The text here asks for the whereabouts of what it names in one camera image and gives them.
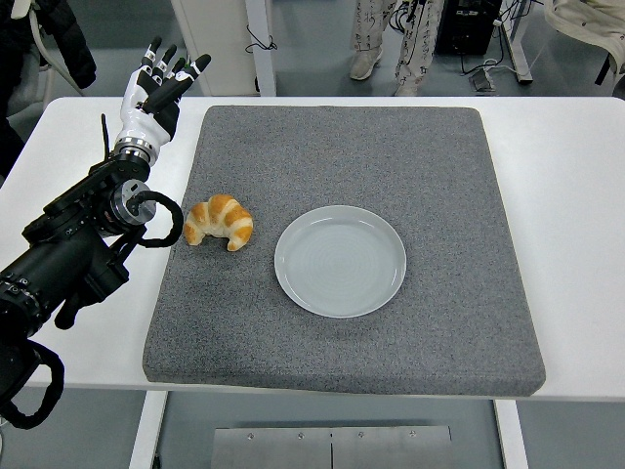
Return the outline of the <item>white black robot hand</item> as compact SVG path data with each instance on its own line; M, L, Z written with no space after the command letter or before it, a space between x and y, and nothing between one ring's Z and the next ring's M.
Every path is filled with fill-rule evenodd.
M158 149L173 140L183 94L211 63L204 54L188 63L184 58L173 62L177 52L170 46L157 55L161 38L148 45L139 67L130 75L120 109L122 130L119 139L143 140Z

